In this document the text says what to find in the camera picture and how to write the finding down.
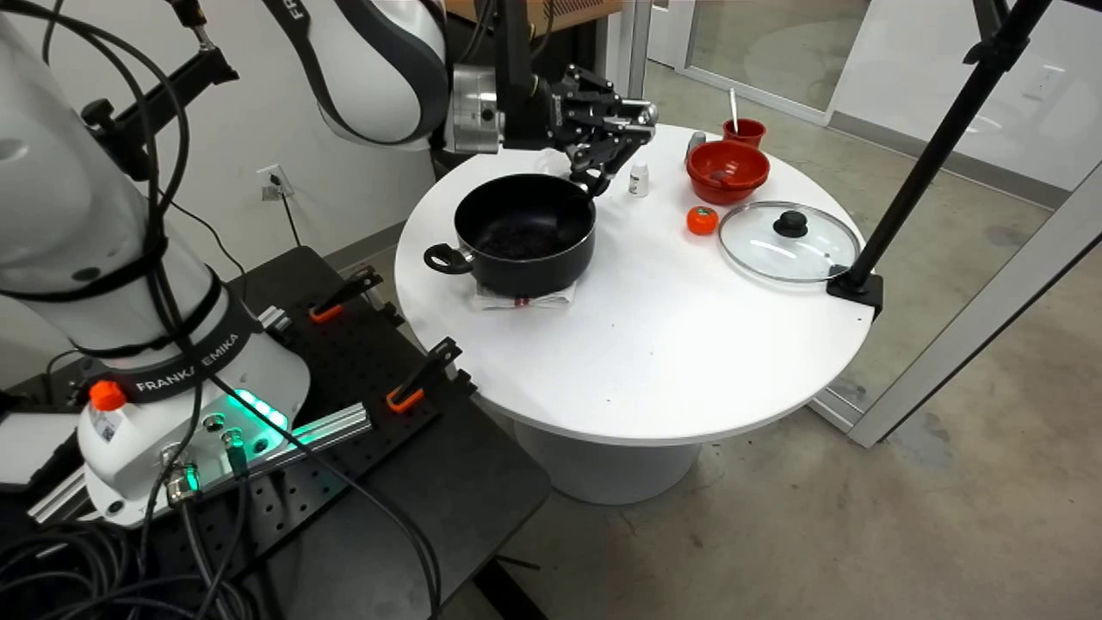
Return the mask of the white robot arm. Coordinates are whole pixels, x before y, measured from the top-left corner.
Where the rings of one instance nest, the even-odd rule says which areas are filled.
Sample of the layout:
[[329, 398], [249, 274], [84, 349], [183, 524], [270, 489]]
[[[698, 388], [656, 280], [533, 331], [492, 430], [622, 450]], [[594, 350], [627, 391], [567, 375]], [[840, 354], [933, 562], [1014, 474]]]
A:
[[428, 142], [440, 158], [554, 147], [572, 180], [604, 193], [659, 132], [651, 100], [621, 97], [567, 64], [533, 72], [523, 0], [488, 0], [492, 61], [448, 47], [448, 0], [261, 0], [294, 43], [329, 127], [357, 144]]

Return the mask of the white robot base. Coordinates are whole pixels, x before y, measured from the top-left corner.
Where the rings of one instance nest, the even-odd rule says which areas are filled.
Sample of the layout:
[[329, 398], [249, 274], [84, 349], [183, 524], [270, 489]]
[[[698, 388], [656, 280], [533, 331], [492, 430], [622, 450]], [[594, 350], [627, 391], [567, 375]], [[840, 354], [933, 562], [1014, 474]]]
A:
[[0, 288], [100, 365], [76, 426], [97, 512], [138, 526], [267, 459], [311, 369], [167, 227], [183, 173], [128, 173], [16, 30], [0, 144]]

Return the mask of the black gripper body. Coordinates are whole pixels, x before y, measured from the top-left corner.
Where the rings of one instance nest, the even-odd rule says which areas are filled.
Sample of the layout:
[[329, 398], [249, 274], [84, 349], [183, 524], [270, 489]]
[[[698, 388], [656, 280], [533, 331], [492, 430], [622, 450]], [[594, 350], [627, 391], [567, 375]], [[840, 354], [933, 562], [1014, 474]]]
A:
[[558, 82], [531, 80], [506, 105], [506, 147], [554, 147], [567, 180], [598, 196], [659, 132], [651, 100], [621, 97], [604, 75], [567, 64]]

